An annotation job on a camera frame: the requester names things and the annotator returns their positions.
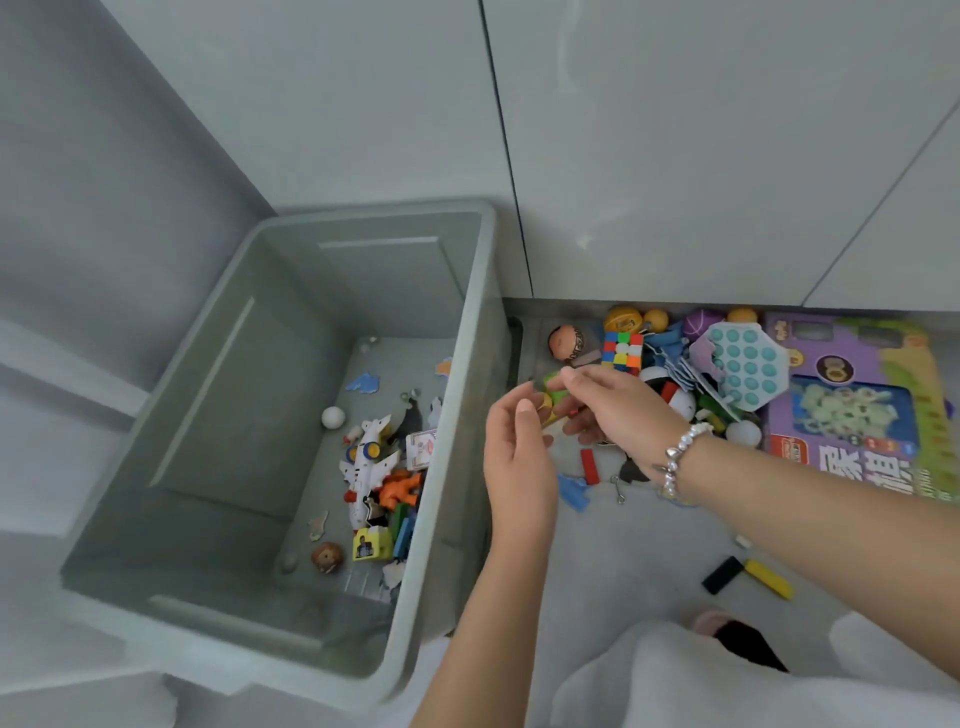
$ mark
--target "toy box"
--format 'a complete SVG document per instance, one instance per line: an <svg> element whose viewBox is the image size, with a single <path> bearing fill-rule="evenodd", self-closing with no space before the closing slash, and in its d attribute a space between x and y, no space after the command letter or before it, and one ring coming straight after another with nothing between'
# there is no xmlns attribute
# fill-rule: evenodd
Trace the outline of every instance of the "toy box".
<svg viewBox="0 0 960 728"><path fill-rule="evenodd" d="M926 333L903 321L768 313L790 388L767 407L771 453L901 493L960 500Z"/></svg>

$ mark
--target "bracelet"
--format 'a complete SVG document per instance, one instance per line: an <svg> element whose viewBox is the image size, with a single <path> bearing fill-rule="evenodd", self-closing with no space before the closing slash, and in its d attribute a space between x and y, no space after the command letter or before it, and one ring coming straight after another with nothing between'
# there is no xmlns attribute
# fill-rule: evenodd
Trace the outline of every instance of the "bracelet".
<svg viewBox="0 0 960 728"><path fill-rule="evenodd" d="M677 469L680 467L680 458L693 445L693 440L705 432L712 432L713 425L710 423L697 423L691 427L677 444L675 448L666 449L666 465L655 465L654 468L661 473L666 473L666 480L663 483L663 495L675 500L677 498Z"/></svg>

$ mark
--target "white cabinet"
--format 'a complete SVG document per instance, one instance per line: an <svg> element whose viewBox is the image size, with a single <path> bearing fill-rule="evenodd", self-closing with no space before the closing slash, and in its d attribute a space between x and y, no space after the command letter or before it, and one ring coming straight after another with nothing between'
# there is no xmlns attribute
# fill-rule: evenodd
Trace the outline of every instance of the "white cabinet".
<svg viewBox="0 0 960 728"><path fill-rule="evenodd" d="M955 0L485 0L534 294L800 304L960 90Z"/></svg>
<svg viewBox="0 0 960 728"><path fill-rule="evenodd" d="M103 0L279 212L484 198L530 283L475 0Z"/></svg>
<svg viewBox="0 0 960 728"><path fill-rule="evenodd" d="M960 311L960 115L950 117L806 304Z"/></svg>

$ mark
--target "white ball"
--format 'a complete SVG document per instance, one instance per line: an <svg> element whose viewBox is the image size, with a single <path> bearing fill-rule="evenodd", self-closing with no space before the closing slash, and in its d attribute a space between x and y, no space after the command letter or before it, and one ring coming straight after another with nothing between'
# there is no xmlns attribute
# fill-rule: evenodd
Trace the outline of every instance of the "white ball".
<svg viewBox="0 0 960 728"><path fill-rule="evenodd" d="M336 429L344 426L344 422L347 421L347 413L340 407L328 407L320 416L320 421L327 429Z"/></svg>
<svg viewBox="0 0 960 728"><path fill-rule="evenodd" d="M727 425L727 439L738 445L745 445L748 448L755 448L763 439L763 433L760 428L750 420L744 420L739 423L730 423Z"/></svg>
<svg viewBox="0 0 960 728"><path fill-rule="evenodd" d="M682 389L673 393L673 397L670 398L670 406L680 412L687 422L690 422L697 414L696 400L693 399L693 395Z"/></svg>

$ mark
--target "purple ball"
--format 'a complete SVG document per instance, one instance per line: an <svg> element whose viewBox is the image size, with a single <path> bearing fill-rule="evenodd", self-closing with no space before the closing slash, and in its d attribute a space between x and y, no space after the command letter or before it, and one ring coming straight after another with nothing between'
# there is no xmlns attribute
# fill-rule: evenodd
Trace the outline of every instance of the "purple ball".
<svg viewBox="0 0 960 728"><path fill-rule="evenodd" d="M684 336L691 342L696 341L714 324L723 321L723 314L710 308L698 308L684 319Z"/></svg>

